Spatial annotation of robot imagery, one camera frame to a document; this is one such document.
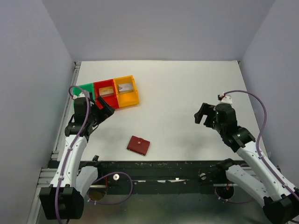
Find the red leather card holder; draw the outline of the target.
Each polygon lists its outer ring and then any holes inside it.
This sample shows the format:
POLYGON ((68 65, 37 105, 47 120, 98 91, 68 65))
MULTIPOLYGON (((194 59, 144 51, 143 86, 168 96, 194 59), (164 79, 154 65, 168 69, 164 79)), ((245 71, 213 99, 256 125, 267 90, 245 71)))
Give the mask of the red leather card holder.
POLYGON ((141 154, 141 155, 146 155, 148 149, 150 146, 150 142, 143 139, 143 138, 139 138, 136 136, 131 136, 128 146, 127 146, 127 150, 130 150, 132 152, 141 154))

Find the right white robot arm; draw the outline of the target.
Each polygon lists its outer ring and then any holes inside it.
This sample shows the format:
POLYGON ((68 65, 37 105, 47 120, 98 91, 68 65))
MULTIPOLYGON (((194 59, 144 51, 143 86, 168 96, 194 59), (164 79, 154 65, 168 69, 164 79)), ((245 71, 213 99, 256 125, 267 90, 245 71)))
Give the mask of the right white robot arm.
POLYGON ((225 145, 237 153, 256 174, 252 177, 233 160, 224 160, 216 169, 215 178, 221 183, 233 182, 247 192, 262 207, 273 224, 285 224, 299 214, 299 189, 289 182, 261 151, 253 135, 237 124, 230 104, 203 103, 195 113, 195 123, 206 116, 204 125, 216 130, 225 145))

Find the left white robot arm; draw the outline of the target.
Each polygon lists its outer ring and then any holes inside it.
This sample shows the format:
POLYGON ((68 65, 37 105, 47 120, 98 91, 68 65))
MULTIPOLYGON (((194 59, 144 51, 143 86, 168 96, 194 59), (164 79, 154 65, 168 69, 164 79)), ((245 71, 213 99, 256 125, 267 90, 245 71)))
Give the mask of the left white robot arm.
POLYGON ((94 129, 113 115, 114 108, 98 97, 96 100, 79 97, 74 100, 74 114, 65 128, 64 152, 57 171, 42 187, 39 198, 48 220, 80 219, 84 197, 91 184, 103 181, 103 172, 94 166, 80 168, 84 149, 94 129))

